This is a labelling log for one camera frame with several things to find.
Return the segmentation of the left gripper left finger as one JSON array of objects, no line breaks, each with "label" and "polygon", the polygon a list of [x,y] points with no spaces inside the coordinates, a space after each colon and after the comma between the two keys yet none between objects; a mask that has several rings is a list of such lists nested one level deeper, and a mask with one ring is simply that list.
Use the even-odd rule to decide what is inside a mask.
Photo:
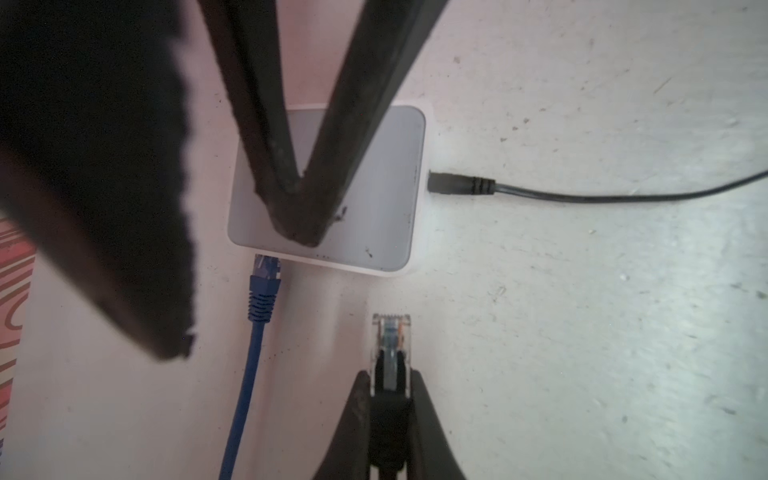
[{"label": "left gripper left finger", "polygon": [[370,478],[370,375],[360,371],[314,480]]}]

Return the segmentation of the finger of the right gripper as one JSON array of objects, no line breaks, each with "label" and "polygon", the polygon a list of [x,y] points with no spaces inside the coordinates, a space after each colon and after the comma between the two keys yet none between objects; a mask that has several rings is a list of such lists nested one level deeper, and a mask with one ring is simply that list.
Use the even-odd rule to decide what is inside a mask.
[{"label": "finger of the right gripper", "polygon": [[1,5],[1,206],[121,333],[193,344],[175,1]]},{"label": "finger of the right gripper", "polygon": [[252,194],[241,212],[298,247],[320,246],[444,1],[364,1],[325,104],[286,102],[275,1],[199,4],[238,128]]}]

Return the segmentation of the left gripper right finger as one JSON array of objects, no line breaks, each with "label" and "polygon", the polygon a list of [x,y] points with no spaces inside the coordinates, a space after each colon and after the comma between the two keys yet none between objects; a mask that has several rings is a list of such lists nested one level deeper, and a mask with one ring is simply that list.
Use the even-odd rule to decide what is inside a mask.
[{"label": "left gripper right finger", "polygon": [[409,479],[465,480],[421,373],[411,371]]}]

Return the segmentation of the white small network switch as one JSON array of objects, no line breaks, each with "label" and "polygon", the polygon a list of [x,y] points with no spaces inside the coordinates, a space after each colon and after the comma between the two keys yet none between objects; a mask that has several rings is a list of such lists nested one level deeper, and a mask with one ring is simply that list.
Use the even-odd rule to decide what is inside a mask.
[{"label": "white small network switch", "polygon": [[262,255],[361,274],[402,275],[426,247],[426,203],[434,112],[426,100],[390,107],[317,247],[290,241],[273,228],[246,153],[234,164],[227,234]]}]

